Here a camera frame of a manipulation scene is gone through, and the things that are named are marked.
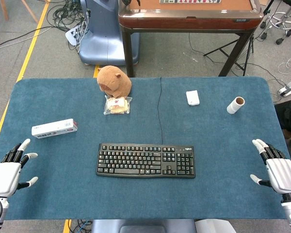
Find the black swivel stool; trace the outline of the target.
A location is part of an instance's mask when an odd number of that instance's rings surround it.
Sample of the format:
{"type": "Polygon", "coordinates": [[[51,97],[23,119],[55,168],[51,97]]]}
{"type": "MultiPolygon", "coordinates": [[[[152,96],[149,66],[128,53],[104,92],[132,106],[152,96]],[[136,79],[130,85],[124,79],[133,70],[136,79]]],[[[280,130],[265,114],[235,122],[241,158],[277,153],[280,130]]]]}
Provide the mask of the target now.
{"type": "Polygon", "coordinates": [[[284,35],[276,40],[276,44],[280,45],[286,37],[291,36],[291,0],[281,0],[289,6],[287,12],[278,12],[277,10],[267,17],[260,25],[260,28],[265,29],[261,34],[261,40],[267,38],[267,33],[270,29],[276,28],[284,31],[284,35]]]}

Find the black logitech keyboard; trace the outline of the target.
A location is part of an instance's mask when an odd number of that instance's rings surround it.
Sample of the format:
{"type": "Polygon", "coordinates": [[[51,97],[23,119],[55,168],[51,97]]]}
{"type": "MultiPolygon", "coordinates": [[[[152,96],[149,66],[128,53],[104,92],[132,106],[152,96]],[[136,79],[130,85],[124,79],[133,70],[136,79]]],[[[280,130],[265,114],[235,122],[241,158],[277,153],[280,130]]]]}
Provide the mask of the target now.
{"type": "Polygon", "coordinates": [[[195,178],[193,146],[100,143],[96,174],[118,178],[195,178]]]}

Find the black tripod stand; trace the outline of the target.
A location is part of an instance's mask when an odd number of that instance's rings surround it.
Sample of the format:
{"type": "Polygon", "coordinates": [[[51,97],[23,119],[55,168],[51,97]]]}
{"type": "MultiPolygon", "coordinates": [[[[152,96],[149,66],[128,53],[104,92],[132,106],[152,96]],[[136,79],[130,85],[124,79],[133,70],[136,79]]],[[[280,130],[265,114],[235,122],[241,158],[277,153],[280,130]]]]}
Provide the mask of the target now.
{"type": "Polygon", "coordinates": [[[248,63],[248,59],[250,57],[250,53],[251,50],[253,48],[253,41],[254,41],[254,37],[253,35],[245,35],[242,34],[240,35],[240,37],[228,44],[225,44],[215,50],[212,50],[206,54],[204,54],[203,56],[205,56],[206,58],[208,58],[208,56],[216,51],[220,51],[223,55],[225,55],[227,57],[226,62],[224,63],[223,68],[221,69],[220,73],[219,73],[219,77],[225,77],[228,75],[228,73],[231,71],[231,68],[233,67],[233,65],[236,65],[238,68],[240,68],[242,70],[242,75],[245,76],[246,74],[246,69],[247,69],[247,63],[248,63]],[[235,44],[233,50],[231,51],[230,54],[226,53],[223,48],[235,44]],[[245,49],[245,46],[248,45],[248,48],[245,50],[245,55],[246,55],[246,59],[245,59],[245,63],[244,65],[240,65],[237,60],[240,57],[242,51],[245,49]]]}

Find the black bag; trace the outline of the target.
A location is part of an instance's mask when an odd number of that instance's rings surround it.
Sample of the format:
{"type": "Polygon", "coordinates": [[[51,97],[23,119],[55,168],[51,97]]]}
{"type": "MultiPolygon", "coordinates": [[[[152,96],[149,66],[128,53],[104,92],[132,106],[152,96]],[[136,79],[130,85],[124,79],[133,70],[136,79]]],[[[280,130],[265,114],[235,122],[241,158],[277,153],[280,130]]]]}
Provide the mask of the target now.
{"type": "Polygon", "coordinates": [[[275,105],[275,111],[286,139],[291,138],[291,100],[275,105]]]}

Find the white chair wooden legs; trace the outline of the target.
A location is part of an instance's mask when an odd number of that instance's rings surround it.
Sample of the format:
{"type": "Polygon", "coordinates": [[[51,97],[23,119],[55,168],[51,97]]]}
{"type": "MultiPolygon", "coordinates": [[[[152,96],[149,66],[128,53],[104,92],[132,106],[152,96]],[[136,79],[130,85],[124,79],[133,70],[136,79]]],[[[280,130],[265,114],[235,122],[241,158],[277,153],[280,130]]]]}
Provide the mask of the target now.
{"type": "MultiPolygon", "coordinates": [[[[34,21],[38,24],[38,19],[37,19],[36,15],[34,14],[34,12],[31,10],[31,8],[29,7],[29,5],[27,4],[26,0],[21,0],[21,1],[22,1],[23,5],[26,7],[26,9],[29,12],[29,14],[34,19],[34,21]]],[[[1,9],[2,9],[2,13],[3,13],[4,19],[6,21],[8,21],[9,20],[9,16],[8,16],[8,11],[7,11],[7,8],[6,8],[5,0],[0,0],[0,5],[1,5],[1,9]]]]}

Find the bagged sandwich bread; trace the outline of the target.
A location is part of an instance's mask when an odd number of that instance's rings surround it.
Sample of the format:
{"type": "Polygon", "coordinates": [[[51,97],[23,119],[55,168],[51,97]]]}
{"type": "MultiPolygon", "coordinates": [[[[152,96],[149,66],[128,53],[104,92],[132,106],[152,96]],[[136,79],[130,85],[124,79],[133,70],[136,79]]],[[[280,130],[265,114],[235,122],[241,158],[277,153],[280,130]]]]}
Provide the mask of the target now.
{"type": "Polygon", "coordinates": [[[105,95],[104,115],[108,114],[129,114],[131,97],[111,97],[105,95]]]}

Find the small white box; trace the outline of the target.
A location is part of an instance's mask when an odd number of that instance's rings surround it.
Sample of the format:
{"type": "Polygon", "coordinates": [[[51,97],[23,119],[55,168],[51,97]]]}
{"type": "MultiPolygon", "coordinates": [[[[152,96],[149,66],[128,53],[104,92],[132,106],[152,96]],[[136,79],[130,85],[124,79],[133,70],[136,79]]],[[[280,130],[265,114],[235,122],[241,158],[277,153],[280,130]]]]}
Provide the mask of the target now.
{"type": "Polygon", "coordinates": [[[198,91],[193,90],[193,91],[187,91],[186,92],[186,97],[187,97],[187,103],[190,106],[196,106],[200,104],[199,96],[198,96],[198,91]]]}

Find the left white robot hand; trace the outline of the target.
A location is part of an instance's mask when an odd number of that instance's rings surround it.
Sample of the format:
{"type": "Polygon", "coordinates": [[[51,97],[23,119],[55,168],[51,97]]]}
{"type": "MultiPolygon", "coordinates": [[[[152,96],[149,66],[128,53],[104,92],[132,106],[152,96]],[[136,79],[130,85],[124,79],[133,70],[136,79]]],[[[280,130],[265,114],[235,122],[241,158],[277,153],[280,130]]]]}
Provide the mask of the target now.
{"type": "Polygon", "coordinates": [[[23,143],[18,143],[0,162],[0,197],[10,197],[16,190],[31,187],[38,181],[38,177],[33,177],[27,182],[19,182],[20,173],[25,164],[38,156],[35,152],[23,153],[30,142],[31,140],[27,138],[23,143]]]}

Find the white pink toothpaste box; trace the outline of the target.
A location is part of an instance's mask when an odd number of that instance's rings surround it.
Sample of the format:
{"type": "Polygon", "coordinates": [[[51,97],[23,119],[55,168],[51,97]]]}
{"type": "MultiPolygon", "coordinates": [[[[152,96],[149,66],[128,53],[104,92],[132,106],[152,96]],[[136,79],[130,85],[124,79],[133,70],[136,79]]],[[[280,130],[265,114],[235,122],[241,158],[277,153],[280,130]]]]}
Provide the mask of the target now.
{"type": "Polygon", "coordinates": [[[41,139],[60,134],[76,132],[77,130],[77,122],[74,119],[70,118],[66,120],[32,126],[32,136],[41,139]]]}

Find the blue table mat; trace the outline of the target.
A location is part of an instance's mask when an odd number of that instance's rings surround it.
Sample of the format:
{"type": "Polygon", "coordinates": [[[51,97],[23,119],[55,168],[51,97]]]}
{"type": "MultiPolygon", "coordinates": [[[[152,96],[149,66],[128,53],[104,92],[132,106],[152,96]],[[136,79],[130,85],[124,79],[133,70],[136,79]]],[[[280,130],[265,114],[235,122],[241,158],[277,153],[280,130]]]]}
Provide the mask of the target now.
{"type": "Polygon", "coordinates": [[[267,82],[260,77],[134,78],[130,113],[104,115],[93,78],[25,79],[13,88],[0,133],[0,161],[29,138],[38,156],[9,198],[7,220],[128,218],[284,218],[281,196],[255,184],[268,179],[252,140],[288,153],[267,82]],[[198,91],[190,106],[186,92],[198,91]],[[245,104],[229,114],[227,106],[245,104]],[[74,119],[76,132],[38,139],[32,126],[74,119]],[[96,175],[100,143],[191,145],[193,179],[125,179],[96,175]]]}

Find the white cardboard paper roll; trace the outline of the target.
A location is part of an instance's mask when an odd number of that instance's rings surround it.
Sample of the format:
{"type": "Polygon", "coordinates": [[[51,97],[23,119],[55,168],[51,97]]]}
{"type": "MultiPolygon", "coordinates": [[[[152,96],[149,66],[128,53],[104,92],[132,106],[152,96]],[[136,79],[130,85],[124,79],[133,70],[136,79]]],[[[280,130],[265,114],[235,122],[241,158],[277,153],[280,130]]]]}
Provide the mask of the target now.
{"type": "Polygon", "coordinates": [[[243,105],[245,100],[243,97],[236,97],[226,108],[229,114],[235,114],[243,105]]]}

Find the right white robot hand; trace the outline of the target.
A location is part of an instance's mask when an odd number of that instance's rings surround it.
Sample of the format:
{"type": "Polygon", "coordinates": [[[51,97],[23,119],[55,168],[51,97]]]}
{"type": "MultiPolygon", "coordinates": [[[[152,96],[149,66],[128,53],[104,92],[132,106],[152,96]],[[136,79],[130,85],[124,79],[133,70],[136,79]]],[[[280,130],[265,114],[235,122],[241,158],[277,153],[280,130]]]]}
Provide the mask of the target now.
{"type": "Polygon", "coordinates": [[[260,139],[254,139],[252,143],[257,148],[269,176],[269,180],[263,180],[251,174],[252,181],[270,187],[281,195],[291,193],[291,160],[271,144],[260,139]]]}

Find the white power strip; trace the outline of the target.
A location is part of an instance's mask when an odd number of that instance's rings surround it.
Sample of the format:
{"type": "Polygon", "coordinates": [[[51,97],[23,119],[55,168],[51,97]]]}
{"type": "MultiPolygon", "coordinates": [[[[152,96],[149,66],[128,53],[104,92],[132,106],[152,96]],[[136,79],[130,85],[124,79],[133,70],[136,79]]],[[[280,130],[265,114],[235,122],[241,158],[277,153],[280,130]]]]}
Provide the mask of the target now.
{"type": "Polygon", "coordinates": [[[283,97],[287,97],[291,95],[291,81],[283,88],[279,89],[279,95],[283,97]]]}
{"type": "Polygon", "coordinates": [[[66,32],[65,37],[68,40],[70,45],[77,46],[86,32],[87,32],[87,23],[83,21],[82,23],[76,25],[75,27],[70,29],[68,32],[66,32]]]}

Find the brown capybara plush toy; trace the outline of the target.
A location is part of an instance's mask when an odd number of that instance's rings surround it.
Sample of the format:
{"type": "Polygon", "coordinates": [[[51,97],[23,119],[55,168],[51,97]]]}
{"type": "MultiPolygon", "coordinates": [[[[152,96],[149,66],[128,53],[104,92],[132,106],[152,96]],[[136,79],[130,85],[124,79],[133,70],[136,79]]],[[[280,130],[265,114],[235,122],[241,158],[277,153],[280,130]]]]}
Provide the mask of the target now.
{"type": "Polygon", "coordinates": [[[118,67],[98,68],[97,83],[102,92],[111,97],[127,97],[131,91],[130,78],[118,67]]]}

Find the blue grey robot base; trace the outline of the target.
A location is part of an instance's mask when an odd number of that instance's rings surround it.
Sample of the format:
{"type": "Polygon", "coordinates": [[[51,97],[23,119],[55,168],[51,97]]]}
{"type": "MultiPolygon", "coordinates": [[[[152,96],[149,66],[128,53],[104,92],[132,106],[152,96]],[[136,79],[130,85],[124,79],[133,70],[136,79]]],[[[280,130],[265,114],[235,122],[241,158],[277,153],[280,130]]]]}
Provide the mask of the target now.
{"type": "Polygon", "coordinates": [[[80,0],[87,33],[82,37],[79,56],[90,65],[124,66],[122,32],[118,21],[121,0],[80,0]]]}

